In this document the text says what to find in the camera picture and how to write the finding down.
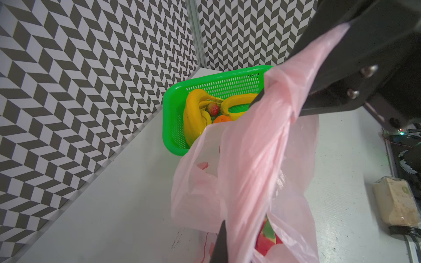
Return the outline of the orange fake tangerine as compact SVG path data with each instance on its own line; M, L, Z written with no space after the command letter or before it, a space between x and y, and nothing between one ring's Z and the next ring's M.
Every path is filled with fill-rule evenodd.
M226 115L220 115L214 119L213 123L223 123L223 122L231 122L232 119Z

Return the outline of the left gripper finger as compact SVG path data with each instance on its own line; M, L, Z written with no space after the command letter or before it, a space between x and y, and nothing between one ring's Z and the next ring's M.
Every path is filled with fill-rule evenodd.
M210 263L228 263L227 228L222 222Z

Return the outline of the pink printed plastic bag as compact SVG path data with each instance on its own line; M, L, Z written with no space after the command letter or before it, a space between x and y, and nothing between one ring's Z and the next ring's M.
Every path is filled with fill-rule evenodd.
M173 177L171 216L199 231L196 262L210 261L223 221L231 263L316 263L315 222L305 198L314 177L317 115L301 116L316 74L349 29L340 24L264 75L264 96L236 121L213 124ZM283 244L255 249L268 217Z

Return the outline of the pink fake dragon fruit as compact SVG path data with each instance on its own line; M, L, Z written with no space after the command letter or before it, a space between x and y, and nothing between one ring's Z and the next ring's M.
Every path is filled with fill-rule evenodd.
M283 242L273 230L268 217L265 217L255 243L255 249L261 255L266 256L275 244L283 244Z

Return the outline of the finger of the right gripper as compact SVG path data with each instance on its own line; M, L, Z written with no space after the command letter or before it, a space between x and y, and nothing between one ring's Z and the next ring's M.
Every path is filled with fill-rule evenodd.
M254 98L254 100L250 103L249 108L251 108L255 103L259 102L264 96L264 94L265 94L264 89L262 89L259 92L259 94Z

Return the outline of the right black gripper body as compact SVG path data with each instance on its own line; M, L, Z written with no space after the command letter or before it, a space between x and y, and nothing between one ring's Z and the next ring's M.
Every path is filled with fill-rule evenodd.
M386 130L421 120L420 1L319 1L293 48L349 29L322 64L301 115L364 107Z

